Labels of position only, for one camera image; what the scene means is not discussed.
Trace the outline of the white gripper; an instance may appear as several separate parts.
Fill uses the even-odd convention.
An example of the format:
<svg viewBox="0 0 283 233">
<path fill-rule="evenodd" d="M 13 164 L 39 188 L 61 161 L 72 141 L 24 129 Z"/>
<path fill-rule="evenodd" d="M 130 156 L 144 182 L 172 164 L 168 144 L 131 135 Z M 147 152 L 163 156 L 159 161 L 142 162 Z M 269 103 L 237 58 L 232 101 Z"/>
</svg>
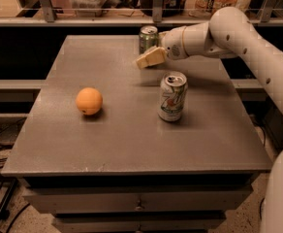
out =
<svg viewBox="0 0 283 233">
<path fill-rule="evenodd" d="M 159 45 L 161 47 L 151 47 L 141 54 L 135 63 L 140 69 L 144 69 L 157 64 L 162 64 L 167 57 L 172 60 L 184 59 L 188 57 L 183 43 L 183 34 L 186 27 L 181 26 L 170 31 L 159 33 Z"/>
</svg>

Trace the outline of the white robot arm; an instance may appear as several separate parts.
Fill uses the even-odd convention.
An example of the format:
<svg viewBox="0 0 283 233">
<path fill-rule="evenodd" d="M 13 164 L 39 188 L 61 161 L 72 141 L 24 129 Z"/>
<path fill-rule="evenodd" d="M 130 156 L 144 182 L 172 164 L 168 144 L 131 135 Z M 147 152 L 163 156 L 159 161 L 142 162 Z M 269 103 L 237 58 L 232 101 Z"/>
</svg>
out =
<svg viewBox="0 0 283 233">
<path fill-rule="evenodd" d="M 244 12 L 225 7 L 205 23 L 165 31 L 159 35 L 159 45 L 135 63 L 143 69 L 192 55 L 240 57 L 283 116 L 283 51 L 260 36 Z M 283 150 L 268 177 L 260 233 L 283 233 Z"/>
</svg>

